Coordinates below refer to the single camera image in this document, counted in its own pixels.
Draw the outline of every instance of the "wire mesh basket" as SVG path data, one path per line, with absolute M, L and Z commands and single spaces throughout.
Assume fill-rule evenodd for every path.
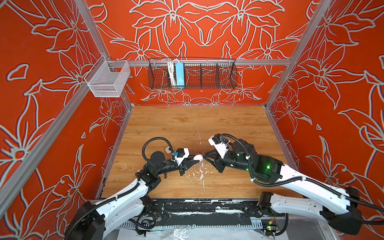
M 128 62 L 125 61 L 120 71 L 109 67 L 104 56 L 94 65 L 98 67 L 92 75 L 87 75 L 85 81 L 95 97 L 114 98 L 119 97 L 125 83 L 131 73 Z
M 148 81 L 151 89 L 232 89 L 237 86 L 237 68 L 234 59 L 179 60 L 184 64 L 184 84 L 172 85 L 168 61 L 175 58 L 149 59 Z

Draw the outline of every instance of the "wooden tabletop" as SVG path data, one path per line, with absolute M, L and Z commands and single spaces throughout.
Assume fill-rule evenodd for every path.
M 286 163 L 263 107 L 259 106 L 135 106 L 119 147 L 102 197 L 109 197 L 136 177 L 146 163 L 141 156 L 144 143 L 153 137 L 165 137 L 174 149 L 188 148 L 191 154 L 214 149 L 208 138 L 228 133 L 255 146 L 258 154 Z M 155 151 L 165 153 L 167 143 L 151 142 L 147 158 Z M 264 188 L 250 181 L 249 172 L 225 168 L 223 173 L 208 162 L 196 164 L 184 176 L 179 172 L 161 175 L 161 183 L 150 192 L 156 198 L 259 198 L 261 192 L 300 197 L 284 187 Z

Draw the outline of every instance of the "robotic arm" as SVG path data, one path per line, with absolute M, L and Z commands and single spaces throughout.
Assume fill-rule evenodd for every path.
M 166 160 L 164 153 L 159 151 L 154 152 L 150 159 L 145 156 L 146 146 L 158 139 L 166 141 L 169 145 L 171 159 Z M 245 170 L 250 173 L 251 181 L 260 186 L 284 186 L 307 197 L 300 199 L 263 192 L 257 205 L 260 216 L 285 213 L 286 217 L 288 214 L 297 214 L 317 218 L 328 222 L 332 228 L 351 235 L 358 234 L 362 224 L 384 224 L 384 221 L 362 220 L 361 211 L 357 209 L 358 204 L 379 211 L 384 209 L 360 201 L 359 192 L 355 188 L 336 188 L 319 182 L 277 159 L 257 154 L 252 144 L 229 134 L 216 134 L 210 137 L 209 143 L 214 146 L 214 150 L 204 155 L 190 155 L 187 148 L 179 148 L 174 152 L 165 138 L 155 137 L 148 140 L 142 149 L 143 158 L 147 163 L 136 173 L 137 179 L 107 199 L 95 204 L 83 204 L 68 226 L 65 240 L 102 240 L 127 220 L 142 229 L 153 228 L 156 217 L 150 213 L 152 199 L 147 194 L 161 182 L 159 174 L 164 174 L 166 178 L 168 172 L 179 170 L 180 175 L 183 175 L 203 159 L 210 162 L 220 173 L 226 167 Z M 138 222 L 144 214 L 152 217 L 152 225 L 146 226 Z M 138 216 L 137 221 L 132 219 L 135 216 Z M 264 229 L 266 235 L 279 235 L 284 230 L 276 233 L 276 230 Z

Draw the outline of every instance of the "bundled white cord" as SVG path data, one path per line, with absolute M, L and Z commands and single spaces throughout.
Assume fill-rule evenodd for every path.
M 176 86 L 177 83 L 176 83 L 176 80 L 174 77 L 174 71 L 175 71 L 174 61 L 172 61 L 170 59 L 167 60 L 167 65 L 168 65 L 168 73 L 169 73 L 170 83 L 172 86 Z

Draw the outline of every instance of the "red wall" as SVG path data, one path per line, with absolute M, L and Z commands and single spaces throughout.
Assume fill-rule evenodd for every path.
M 289 58 L 317 0 L 87 0 L 114 60 L 155 57 Z M 132 69 L 126 91 L 137 105 L 264 104 L 283 66 L 240 67 L 232 90 L 160 91 Z
M 73 0 L 0 1 L 0 186 L 100 57 Z M 93 199 L 120 131 L 122 99 L 91 93 L 0 220 L 0 238 L 62 239 Z
M 384 3 L 335 0 L 271 112 L 300 171 L 384 200 Z M 359 207 L 364 219 L 382 213 Z M 382 226 L 356 237 L 384 238 Z

